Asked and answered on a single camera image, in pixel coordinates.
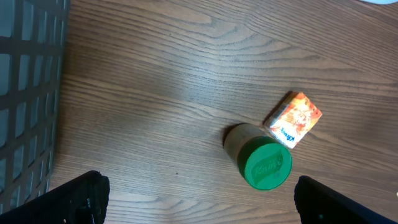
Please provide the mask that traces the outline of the green lidded jar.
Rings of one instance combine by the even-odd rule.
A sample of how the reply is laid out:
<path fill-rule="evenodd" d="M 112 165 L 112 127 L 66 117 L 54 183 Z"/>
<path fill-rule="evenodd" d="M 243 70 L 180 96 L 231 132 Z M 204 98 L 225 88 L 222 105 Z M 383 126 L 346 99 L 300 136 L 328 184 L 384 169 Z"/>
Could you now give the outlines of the green lidded jar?
<path fill-rule="evenodd" d="M 230 128 L 223 149 L 245 181 L 256 190 L 279 187 L 293 168 L 289 149 L 253 124 L 241 123 Z"/>

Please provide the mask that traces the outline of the dark grey mesh basket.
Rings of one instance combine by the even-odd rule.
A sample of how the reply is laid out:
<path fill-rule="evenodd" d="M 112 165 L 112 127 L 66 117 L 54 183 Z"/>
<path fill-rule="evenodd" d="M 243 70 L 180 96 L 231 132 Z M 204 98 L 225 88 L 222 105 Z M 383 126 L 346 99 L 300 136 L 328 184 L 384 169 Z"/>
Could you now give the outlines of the dark grey mesh basket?
<path fill-rule="evenodd" d="M 1 0 L 2 213 L 49 189 L 69 12 L 69 0 Z"/>

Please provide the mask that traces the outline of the white barcode scanner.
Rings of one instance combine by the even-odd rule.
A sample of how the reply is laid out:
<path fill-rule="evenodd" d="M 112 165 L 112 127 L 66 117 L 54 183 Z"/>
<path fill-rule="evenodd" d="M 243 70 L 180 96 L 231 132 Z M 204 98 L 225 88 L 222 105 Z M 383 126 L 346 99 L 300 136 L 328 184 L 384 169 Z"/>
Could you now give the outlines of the white barcode scanner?
<path fill-rule="evenodd" d="M 398 0 L 361 0 L 362 2 L 368 2 L 371 4 L 377 4 L 377 5 L 388 5 L 388 4 L 394 4 L 397 3 Z"/>

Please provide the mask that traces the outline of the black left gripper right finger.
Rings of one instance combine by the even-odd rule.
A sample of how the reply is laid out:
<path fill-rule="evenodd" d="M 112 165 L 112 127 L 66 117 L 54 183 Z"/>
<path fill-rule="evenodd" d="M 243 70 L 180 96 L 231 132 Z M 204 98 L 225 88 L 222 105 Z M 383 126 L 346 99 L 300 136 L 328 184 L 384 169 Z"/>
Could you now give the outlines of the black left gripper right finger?
<path fill-rule="evenodd" d="M 397 224 L 309 176 L 301 176 L 294 201 L 302 223 Z"/>

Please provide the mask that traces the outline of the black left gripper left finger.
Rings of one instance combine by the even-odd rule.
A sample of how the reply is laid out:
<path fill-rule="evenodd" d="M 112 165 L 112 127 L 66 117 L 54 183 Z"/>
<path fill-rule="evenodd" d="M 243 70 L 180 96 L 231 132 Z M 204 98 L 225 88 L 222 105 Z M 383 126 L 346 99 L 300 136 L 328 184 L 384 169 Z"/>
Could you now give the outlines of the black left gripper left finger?
<path fill-rule="evenodd" d="M 1 224 L 103 224 L 110 184 L 91 170 L 36 199 L 1 215 Z"/>

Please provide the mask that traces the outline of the orange tissue pack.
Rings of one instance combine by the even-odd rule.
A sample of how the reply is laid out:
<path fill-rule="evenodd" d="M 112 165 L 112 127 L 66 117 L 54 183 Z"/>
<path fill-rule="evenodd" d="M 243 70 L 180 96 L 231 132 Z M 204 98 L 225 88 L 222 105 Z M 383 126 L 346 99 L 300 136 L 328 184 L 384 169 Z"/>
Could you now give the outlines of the orange tissue pack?
<path fill-rule="evenodd" d="M 316 125 L 323 113 L 303 92 L 291 92 L 264 122 L 281 144 L 293 149 Z"/>

